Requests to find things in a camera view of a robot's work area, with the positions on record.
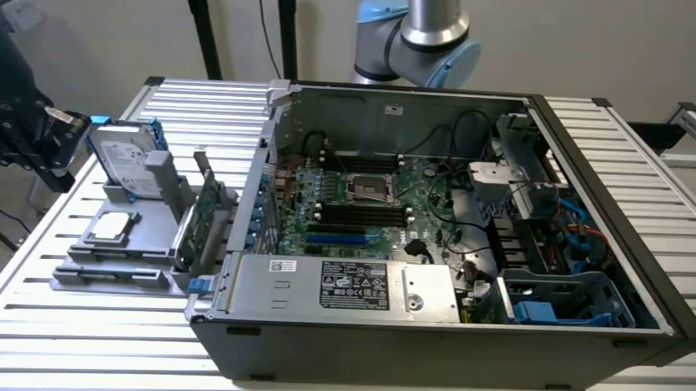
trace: label sticker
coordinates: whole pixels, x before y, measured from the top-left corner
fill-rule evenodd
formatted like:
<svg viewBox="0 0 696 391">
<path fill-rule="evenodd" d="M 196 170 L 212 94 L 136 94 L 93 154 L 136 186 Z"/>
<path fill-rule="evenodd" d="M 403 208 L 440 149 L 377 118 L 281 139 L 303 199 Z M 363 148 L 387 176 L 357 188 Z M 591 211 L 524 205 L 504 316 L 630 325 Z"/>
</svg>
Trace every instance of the label sticker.
<svg viewBox="0 0 696 391">
<path fill-rule="evenodd" d="M 389 310 L 384 263 L 323 262 L 320 304 L 343 310 Z"/>
<path fill-rule="evenodd" d="M 297 261 L 295 259 L 273 259 L 272 265 L 269 266 L 269 271 L 287 271 L 296 272 L 297 270 Z"/>
<path fill-rule="evenodd" d="M 404 106 L 387 105 L 384 107 L 384 113 L 388 116 L 403 116 L 404 115 Z"/>
<path fill-rule="evenodd" d="M 130 143 L 105 141 L 102 150 L 106 154 L 105 163 L 116 176 L 114 180 L 137 196 L 161 198 L 156 175 L 145 168 L 148 154 L 144 149 Z"/>
</svg>

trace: white wall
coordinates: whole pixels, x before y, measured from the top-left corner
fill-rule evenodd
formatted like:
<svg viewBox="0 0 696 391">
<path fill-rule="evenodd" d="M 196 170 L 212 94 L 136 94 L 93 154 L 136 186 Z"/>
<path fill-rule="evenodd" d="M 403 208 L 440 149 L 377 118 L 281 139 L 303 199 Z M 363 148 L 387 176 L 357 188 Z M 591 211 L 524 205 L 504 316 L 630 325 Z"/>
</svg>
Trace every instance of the white wall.
<svg viewBox="0 0 696 391">
<path fill-rule="evenodd" d="M 206 77 L 186 0 L 41 0 L 15 42 L 66 109 L 118 116 L 149 76 Z"/>
<path fill-rule="evenodd" d="M 210 0 L 224 73 L 275 76 L 257 0 Z M 47 21 L 21 48 L 54 100 L 118 113 L 152 74 L 205 77 L 186 0 L 38 0 Z M 279 9 L 265 0 L 281 66 Z M 348 81 L 360 0 L 299 0 L 301 78 Z M 466 88 L 610 98 L 661 121 L 696 101 L 694 0 L 464 0 L 484 53 Z M 67 71 L 59 78 L 57 68 Z"/>
</svg>

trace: motherboard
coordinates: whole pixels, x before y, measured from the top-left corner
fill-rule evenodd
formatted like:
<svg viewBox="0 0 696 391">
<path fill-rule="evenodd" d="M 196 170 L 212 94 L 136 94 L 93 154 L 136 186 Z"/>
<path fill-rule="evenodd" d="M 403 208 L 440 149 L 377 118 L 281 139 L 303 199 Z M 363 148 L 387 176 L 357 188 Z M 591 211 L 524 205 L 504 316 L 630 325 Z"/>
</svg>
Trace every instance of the motherboard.
<svg viewBox="0 0 696 391">
<path fill-rule="evenodd" d="M 279 254 L 448 264 L 443 241 L 456 227 L 433 214 L 454 219 L 452 184 L 439 180 L 446 169 L 428 159 L 289 156 L 276 181 Z M 407 252 L 415 240 L 432 258 Z"/>
</svg>

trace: aluminum extrusion table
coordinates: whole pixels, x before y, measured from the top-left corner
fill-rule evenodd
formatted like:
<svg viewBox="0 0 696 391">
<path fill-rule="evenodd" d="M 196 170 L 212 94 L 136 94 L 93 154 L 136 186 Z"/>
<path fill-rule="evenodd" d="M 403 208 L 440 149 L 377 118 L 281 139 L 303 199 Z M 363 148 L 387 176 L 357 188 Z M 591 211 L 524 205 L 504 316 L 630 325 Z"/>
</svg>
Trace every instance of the aluminum extrusion table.
<svg viewBox="0 0 696 391">
<path fill-rule="evenodd" d="M 156 116 L 162 121 L 176 164 L 193 185 L 202 182 L 193 152 L 205 147 L 217 178 L 242 191 L 256 136 L 268 119 L 266 88 L 261 83 L 166 79 L 142 89 L 122 119 Z M 635 133 L 611 109 L 598 108 L 590 99 L 550 102 L 696 310 L 696 222 L 681 217 L 690 206 L 670 175 L 647 159 Z M 0 274 L 0 389 L 397 389 L 233 382 L 220 375 L 197 341 L 182 313 L 185 298 L 53 291 L 51 272 L 106 198 L 104 180 L 93 157 Z M 647 186 L 650 192 L 637 199 L 634 187 Z M 675 202 L 653 202 L 665 197 Z M 677 220 L 678 226 L 647 226 L 646 217 L 663 219 L 667 227 Z M 661 241 L 671 233 L 675 238 Z M 634 367 L 592 388 L 695 389 L 696 354 L 663 368 Z"/>
</svg>

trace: blue latch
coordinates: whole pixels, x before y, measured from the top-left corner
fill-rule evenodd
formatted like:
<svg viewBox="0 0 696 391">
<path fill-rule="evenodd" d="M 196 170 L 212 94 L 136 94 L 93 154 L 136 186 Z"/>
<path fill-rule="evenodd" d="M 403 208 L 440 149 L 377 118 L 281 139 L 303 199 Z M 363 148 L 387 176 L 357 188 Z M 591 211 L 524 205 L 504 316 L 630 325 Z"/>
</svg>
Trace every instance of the blue latch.
<svg viewBox="0 0 696 391">
<path fill-rule="evenodd" d="M 210 292 L 210 279 L 193 279 L 189 283 L 189 293 L 206 295 Z"/>
<path fill-rule="evenodd" d="M 614 319 L 610 313 L 598 314 L 591 319 L 558 319 L 552 303 L 546 301 L 520 301 L 512 306 L 512 310 L 515 318 L 523 324 L 608 327 Z"/>
</svg>

